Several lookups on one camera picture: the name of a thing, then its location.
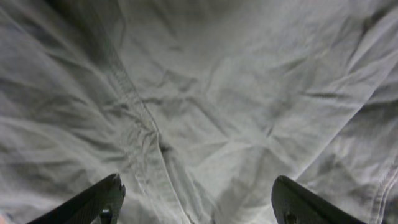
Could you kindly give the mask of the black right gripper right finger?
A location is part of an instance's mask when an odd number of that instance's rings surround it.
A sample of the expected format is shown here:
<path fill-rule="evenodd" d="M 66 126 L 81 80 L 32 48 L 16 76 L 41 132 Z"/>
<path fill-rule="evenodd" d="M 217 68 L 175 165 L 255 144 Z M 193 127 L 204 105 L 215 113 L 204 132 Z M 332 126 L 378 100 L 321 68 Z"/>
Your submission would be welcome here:
<path fill-rule="evenodd" d="M 273 183 L 271 204 L 278 224 L 364 224 L 284 175 Z"/>

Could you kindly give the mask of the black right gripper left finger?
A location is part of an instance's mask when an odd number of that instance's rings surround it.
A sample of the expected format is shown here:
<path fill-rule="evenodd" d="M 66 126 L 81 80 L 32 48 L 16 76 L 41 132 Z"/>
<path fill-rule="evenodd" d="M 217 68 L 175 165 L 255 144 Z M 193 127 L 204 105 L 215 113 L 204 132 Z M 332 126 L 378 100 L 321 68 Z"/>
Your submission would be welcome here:
<path fill-rule="evenodd" d="M 126 196 L 119 174 L 111 174 L 29 224 L 117 224 Z"/>

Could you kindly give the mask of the grey shorts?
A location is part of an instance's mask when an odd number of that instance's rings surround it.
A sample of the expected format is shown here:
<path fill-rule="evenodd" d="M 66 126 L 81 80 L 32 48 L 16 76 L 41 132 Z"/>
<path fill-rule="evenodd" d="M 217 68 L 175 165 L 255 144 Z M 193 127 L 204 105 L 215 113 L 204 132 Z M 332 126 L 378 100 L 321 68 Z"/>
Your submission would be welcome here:
<path fill-rule="evenodd" d="M 119 223 L 275 223 L 285 175 L 397 222 L 397 2 L 1 2 L 1 218 L 104 177 Z"/>

